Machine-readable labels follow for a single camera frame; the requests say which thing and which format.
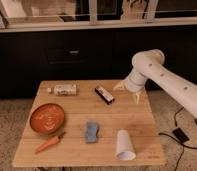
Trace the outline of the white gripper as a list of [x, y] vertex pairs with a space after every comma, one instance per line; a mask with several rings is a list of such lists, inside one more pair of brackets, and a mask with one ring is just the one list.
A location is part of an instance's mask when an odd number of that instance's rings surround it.
[[147, 78], [143, 76], [142, 74], [132, 71], [125, 79], [124, 82], [120, 81], [118, 82], [114, 87], [114, 91], [122, 91], [125, 88], [129, 90], [132, 93], [136, 93], [136, 104], [139, 103], [140, 100], [140, 91], [144, 86], [147, 81]]

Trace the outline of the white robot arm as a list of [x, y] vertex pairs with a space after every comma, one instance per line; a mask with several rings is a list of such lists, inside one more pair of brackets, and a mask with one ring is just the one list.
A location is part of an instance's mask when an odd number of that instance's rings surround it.
[[197, 85], [167, 70], [163, 66], [164, 60], [164, 53], [158, 49], [136, 53], [131, 72], [114, 86], [114, 90], [127, 89], [139, 97], [150, 79], [197, 119]]

